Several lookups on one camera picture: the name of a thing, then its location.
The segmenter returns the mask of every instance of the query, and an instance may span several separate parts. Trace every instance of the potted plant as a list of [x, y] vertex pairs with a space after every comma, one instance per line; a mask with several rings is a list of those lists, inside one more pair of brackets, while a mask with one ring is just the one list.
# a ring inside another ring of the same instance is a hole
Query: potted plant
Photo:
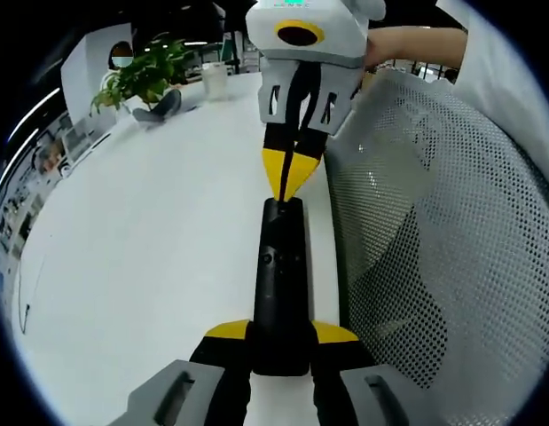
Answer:
[[106, 88], [93, 98], [91, 114], [93, 107], [97, 113], [101, 106], [119, 110], [133, 96], [139, 96], [152, 109], [170, 85], [185, 82], [184, 63], [192, 51], [181, 40], [154, 40], [146, 49], [145, 54], [135, 57], [108, 80]]

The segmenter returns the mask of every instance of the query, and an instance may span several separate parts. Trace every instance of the white robot part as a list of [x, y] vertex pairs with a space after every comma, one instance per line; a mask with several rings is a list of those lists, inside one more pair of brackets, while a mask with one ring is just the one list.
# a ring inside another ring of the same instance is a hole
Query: white robot part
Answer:
[[367, 10], [360, 5], [364, 3], [362, 0], [345, 0], [345, 3], [342, 0], [259, 0], [247, 14], [248, 36], [268, 59], [361, 67], [369, 19], [364, 16]]

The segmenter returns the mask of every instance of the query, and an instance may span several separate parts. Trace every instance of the white table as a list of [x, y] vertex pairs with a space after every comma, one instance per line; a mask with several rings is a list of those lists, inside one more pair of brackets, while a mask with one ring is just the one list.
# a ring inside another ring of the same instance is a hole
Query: white table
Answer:
[[[263, 202], [271, 197], [260, 81], [230, 77], [230, 101], [154, 130], [119, 122], [45, 203], [21, 261], [27, 334], [13, 326], [31, 375], [67, 424], [109, 423], [138, 385], [189, 359], [207, 330], [252, 318]], [[182, 93], [186, 102], [200, 97], [202, 84]], [[309, 222], [315, 318], [337, 324], [323, 165], [298, 196]], [[312, 390], [309, 377], [253, 376], [246, 424], [318, 424]]]

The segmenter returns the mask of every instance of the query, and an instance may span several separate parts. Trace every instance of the hand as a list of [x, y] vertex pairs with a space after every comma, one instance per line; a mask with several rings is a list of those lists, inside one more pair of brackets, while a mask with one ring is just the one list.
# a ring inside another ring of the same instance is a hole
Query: hand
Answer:
[[375, 28], [369, 30], [366, 44], [365, 66], [376, 67], [390, 59], [397, 59], [402, 49], [401, 28]]

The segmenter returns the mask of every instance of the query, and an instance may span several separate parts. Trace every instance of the white sleeve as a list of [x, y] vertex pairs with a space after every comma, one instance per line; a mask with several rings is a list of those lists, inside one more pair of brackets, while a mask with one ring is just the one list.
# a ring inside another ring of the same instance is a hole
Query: white sleeve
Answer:
[[549, 183], [549, 103], [536, 78], [510, 42], [475, 10], [457, 0], [438, 0], [437, 5], [448, 13], [467, 8], [467, 24], [462, 23], [467, 48], [453, 94], [505, 131]]

